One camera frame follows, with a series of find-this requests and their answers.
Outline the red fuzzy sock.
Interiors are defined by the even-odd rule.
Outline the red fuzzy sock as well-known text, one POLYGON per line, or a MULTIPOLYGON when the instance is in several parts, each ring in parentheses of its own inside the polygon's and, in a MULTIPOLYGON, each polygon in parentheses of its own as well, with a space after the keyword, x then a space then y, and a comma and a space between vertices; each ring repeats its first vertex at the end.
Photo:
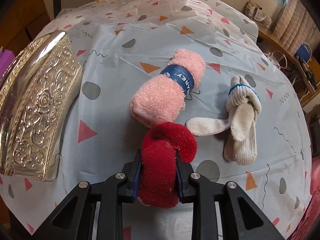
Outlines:
POLYGON ((140 201, 165 209, 175 207, 176 154, 191 163, 196 151, 196 139, 184 125, 164 122, 150 128, 141 145, 140 201))

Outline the white work glove blue trim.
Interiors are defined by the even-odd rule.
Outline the white work glove blue trim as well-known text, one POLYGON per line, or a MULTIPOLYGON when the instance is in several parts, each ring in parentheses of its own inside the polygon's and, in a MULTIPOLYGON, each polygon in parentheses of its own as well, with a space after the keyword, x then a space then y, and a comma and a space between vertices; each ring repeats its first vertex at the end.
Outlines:
POLYGON ((244 77, 232 77, 226 109, 228 118, 225 120, 195 117, 186 122, 186 127, 198 137, 229 130, 224 158, 238 165, 251 165, 257 157, 255 125, 262 107, 257 93, 244 77))

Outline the ornate gold tissue box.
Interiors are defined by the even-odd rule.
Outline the ornate gold tissue box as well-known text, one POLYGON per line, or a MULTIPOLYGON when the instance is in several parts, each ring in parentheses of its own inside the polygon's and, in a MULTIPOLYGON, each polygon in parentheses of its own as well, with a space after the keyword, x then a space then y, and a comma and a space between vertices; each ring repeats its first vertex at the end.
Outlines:
POLYGON ((1 174, 56 178, 63 125, 82 76, 64 31, 34 40, 16 56, 1 77, 1 174))

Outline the pink rolled towel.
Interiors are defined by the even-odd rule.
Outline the pink rolled towel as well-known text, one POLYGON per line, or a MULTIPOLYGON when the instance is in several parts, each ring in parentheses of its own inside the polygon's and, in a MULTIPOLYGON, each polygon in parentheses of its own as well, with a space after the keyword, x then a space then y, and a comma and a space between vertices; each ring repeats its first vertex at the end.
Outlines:
POLYGON ((132 97, 132 116, 146 127, 173 122, 185 108, 185 97, 200 85, 205 69, 199 54, 185 49, 175 51, 168 65, 132 97))

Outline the purple tissue box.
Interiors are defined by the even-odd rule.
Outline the purple tissue box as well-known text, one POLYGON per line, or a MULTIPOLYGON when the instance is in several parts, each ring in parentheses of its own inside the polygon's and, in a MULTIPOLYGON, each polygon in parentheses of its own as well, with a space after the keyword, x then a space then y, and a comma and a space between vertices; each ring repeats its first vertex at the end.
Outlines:
POLYGON ((0 54, 0 79, 3 79, 3 75, 8 70, 9 66, 15 59, 15 55, 12 51, 5 49, 0 54))

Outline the blue folding chair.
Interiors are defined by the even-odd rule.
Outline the blue folding chair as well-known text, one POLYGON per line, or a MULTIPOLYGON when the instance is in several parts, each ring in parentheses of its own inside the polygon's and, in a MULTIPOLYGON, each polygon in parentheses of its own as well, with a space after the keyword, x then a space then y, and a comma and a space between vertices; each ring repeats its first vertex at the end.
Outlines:
POLYGON ((312 56, 310 45, 306 42, 303 42, 296 51, 295 56, 301 57, 305 62, 309 62, 312 56))

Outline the patterned white bed cover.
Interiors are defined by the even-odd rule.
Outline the patterned white bed cover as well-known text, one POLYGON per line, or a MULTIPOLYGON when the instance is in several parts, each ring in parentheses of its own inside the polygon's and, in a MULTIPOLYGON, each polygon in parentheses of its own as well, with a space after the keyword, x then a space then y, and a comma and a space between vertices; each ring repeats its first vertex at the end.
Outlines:
POLYGON ((176 119, 224 119, 231 78, 257 92, 257 158, 240 166, 223 158, 227 133, 199 137, 192 166, 211 181, 238 183, 284 238, 311 200, 311 142, 288 78, 244 29, 252 25, 219 0, 100 0, 60 14, 42 35, 64 30, 83 65, 81 92, 66 121, 59 171, 52 182, 1 176, 1 197, 30 237, 83 180, 104 181, 131 161, 147 128, 130 101, 178 49, 201 55, 206 71, 176 119))

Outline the wooden side desk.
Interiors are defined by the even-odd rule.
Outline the wooden side desk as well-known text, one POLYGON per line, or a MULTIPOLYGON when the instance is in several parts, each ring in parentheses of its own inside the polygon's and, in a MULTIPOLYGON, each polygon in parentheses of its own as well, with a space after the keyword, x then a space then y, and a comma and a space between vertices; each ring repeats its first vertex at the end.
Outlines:
POLYGON ((261 23, 258 26, 258 47, 284 74, 297 89, 298 99, 304 112, 310 113, 319 106, 319 63, 313 56, 304 62, 299 56, 292 56, 280 44, 270 29, 261 23))

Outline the beige patterned curtain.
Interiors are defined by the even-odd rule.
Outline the beige patterned curtain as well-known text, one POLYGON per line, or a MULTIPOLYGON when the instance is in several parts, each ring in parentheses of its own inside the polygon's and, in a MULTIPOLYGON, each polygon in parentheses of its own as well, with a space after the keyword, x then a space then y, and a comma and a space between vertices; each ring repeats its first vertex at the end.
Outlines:
POLYGON ((300 0, 285 0, 273 35, 292 56, 303 42, 309 44, 312 50, 319 44, 319 29, 300 0))

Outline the packages on desk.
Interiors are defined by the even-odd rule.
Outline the packages on desk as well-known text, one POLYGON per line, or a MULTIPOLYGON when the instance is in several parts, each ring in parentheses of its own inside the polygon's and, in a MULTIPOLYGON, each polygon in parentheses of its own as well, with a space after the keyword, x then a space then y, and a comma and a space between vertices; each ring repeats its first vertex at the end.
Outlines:
POLYGON ((272 24, 272 20, 270 17, 268 17, 264 12, 262 7, 257 5, 256 3, 249 0, 245 5, 245 15, 252 20, 255 20, 262 25, 264 25, 266 28, 270 28, 272 24))

